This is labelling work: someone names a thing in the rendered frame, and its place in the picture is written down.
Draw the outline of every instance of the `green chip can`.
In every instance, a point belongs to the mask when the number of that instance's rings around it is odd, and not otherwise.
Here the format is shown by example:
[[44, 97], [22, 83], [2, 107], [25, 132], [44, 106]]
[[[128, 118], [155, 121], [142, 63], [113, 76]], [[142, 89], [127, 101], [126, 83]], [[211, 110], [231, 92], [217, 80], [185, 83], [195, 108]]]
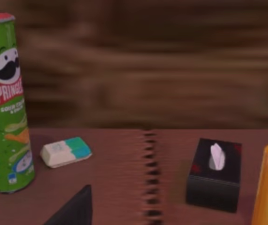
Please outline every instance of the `green chip can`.
[[16, 48], [14, 16], [0, 13], [0, 192], [34, 179], [30, 136]]

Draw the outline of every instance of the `brown table surface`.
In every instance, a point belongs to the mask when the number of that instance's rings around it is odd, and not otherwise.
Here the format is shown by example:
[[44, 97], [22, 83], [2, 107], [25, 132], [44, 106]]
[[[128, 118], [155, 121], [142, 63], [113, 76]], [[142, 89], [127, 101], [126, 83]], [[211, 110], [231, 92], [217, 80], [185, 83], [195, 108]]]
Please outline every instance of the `brown table surface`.
[[[165, 225], [250, 225], [268, 130], [156, 130], [162, 170]], [[242, 143], [241, 190], [237, 213], [185, 204], [185, 181], [200, 137]]]
[[[44, 144], [80, 136], [93, 156], [56, 169], [45, 166]], [[32, 129], [35, 180], [24, 190], [0, 194], [0, 225], [42, 225], [73, 195], [92, 185], [94, 225], [141, 225], [144, 164], [140, 130]]]

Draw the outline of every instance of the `white tissue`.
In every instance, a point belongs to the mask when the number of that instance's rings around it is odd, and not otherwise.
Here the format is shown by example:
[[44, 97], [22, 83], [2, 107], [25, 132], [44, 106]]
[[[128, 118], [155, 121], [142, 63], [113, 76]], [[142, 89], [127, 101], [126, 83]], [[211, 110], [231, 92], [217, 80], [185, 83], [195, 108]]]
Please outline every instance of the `white tissue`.
[[225, 154], [217, 143], [211, 146], [211, 156], [213, 158], [215, 170], [222, 170], [225, 163]]

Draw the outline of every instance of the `pringles text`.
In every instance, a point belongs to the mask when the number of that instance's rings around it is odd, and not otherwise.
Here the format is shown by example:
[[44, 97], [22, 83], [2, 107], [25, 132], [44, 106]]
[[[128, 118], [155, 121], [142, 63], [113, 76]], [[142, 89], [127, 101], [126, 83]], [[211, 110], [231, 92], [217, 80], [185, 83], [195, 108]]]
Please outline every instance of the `pringles text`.
[[0, 83], [0, 105], [5, 104], [16, 96], [23, 94], [22, 78], [20, 77], [15, 83], [1, 84]]

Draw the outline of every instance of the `black tissue box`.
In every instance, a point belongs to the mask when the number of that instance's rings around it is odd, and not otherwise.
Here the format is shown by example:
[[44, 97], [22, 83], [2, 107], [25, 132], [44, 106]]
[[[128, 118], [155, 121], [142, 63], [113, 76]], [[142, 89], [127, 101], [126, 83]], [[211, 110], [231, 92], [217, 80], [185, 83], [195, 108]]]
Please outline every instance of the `black tissue box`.
[[[212, 167], [211, 146], [224, 152], [222, 170]], [[241, 144], [201, 138], [187, 178], [186, 202], [202, 207], [236, 212], [240, 190]]]

